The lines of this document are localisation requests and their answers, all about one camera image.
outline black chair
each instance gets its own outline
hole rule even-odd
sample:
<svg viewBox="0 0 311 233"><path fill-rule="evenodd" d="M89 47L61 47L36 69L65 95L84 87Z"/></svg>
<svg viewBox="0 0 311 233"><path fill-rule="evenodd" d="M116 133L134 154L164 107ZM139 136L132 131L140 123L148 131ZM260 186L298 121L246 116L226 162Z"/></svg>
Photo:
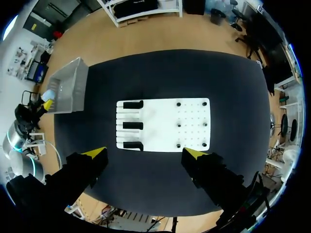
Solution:
<svg viewBox="0 0 311 233"><path fill-rule="evenodd" d="M260 62L262 63L262 59L261 56L259 54L259 43L257 42L256 39L254 39L253 37L249 36L249 35L244 35L243 38L236 38L235 39L236 42L242 41L243 43L245 43L249 48L250 48L250 52L249 55L246 55L246 57L248 59L251 59L251 56L253 53L255 53L258 57L258 59L260 60Z"/></svg>
<svg viewBox="0 0 311 233"><path fill-rule="evenodd" d="M236 16L236 21L234 23L231 24L231 27L233 27L235 30L242 32L243 29L242 27L238 24L239 20L243 20L243 21L247 21L247 18L245 17L245 15L243 15L240 11L238 11L237 9L233 9L232 12L235 14Z"/></svg>

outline trash can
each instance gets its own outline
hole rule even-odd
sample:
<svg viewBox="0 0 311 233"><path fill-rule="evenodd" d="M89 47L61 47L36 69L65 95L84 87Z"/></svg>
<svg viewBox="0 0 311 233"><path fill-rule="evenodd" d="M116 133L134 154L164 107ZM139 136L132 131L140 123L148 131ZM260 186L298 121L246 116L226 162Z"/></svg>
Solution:
<svg viewBox="0 0 311 233"><path fill-rule="evenodd" d="M216 25L221 25L222 21L225 18L225 14L220 11L217 10L215 8L212 8L210 11L210 21Z"/></svg>

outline white shelf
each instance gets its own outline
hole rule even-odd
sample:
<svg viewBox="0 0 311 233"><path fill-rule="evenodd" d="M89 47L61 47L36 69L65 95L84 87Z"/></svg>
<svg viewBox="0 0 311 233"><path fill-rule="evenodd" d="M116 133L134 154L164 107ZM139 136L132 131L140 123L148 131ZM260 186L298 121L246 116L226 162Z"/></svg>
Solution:
<svg viewBox="0 0 311 233"><path fill-rule="evenodd" d="M105 6L108 7L108 6L123 2L123 1L126 1L126 0L112 0L112 1L107 2Z"/></svg>
<svg viewBox="0 0 311 233"><path fill-rule="evenodd" d="M141 17L141 16L162 14L162 13L172 13L172 12L179 12L179 9L160 9L160 8L158 8L156 10L144 11L144 12L140 12L138 14L134 14L134 15L131 15L131 16L118 18L117 22L120 23L122 21L126 21L126 20L129 20L131 18L137 18L137 17Z"/></svg>
<svg viewBox="0 0 311 233"><path fill-rule="evenodd" d="M113 5L116 5L118 3L124 2L127 0L111 0L107 3L104 3L102 0L97 0L97 2L101 5L101 7L105 10L105 12L108 14L112 22L115 24L116 27L119 26L119 23L122 21L126 21L132 18L137 18L141 16L147 16L147 15L154 15L154 14L162 14L162 13L179 13L179 17L182 17L183 15L183 9L182 9L182 0L171 0L171 1L165 1L165 0L159 0L159 6L158 9L151 10L151 11L145 11L140 12L134 15L122 17L122 18L116 18L113 14Z"/></svg>

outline black handle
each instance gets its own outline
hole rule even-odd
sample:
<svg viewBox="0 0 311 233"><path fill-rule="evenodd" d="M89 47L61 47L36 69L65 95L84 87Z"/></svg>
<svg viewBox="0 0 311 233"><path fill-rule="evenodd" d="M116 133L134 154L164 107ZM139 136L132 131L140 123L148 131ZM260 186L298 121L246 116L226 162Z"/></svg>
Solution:
<svg viewBox="0 0 311 233"><path fill-rule="evenodd" d="M144 101L139 102L124 102L123 103L123 109L140 109L143 108Z"/></svg>
<svg viewBox="0 0 311 233"><path fill-rule="evenodd" d="M143 130L144 124L142 122L123 122L123 128Z"/></svg>
<svg viewBox="0 0 311 233"><path fill-rule="evenodd" d="M138 148L140 151L144 150L144 145L141 142L123 142L123 148L135 149Z"/></svg>

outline black table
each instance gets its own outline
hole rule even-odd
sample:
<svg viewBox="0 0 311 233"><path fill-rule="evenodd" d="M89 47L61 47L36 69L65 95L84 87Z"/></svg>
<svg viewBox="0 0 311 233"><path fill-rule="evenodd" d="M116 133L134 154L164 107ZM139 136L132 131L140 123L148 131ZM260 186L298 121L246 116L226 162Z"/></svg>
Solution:
<svg viewBox="0 0 311 233"><path fill-rule="evenodd" d="M191 216L219 210L197 189L181 165L181 153L116 147L119 100L199 98L210 100L209 151L249 185L264 168L270 134L267 86L259 65L243 57L200 50L132 55L89 68L83 112L54 117L62 162L73 152L108 148L109 164L92 197L128 211Z"/></svg>

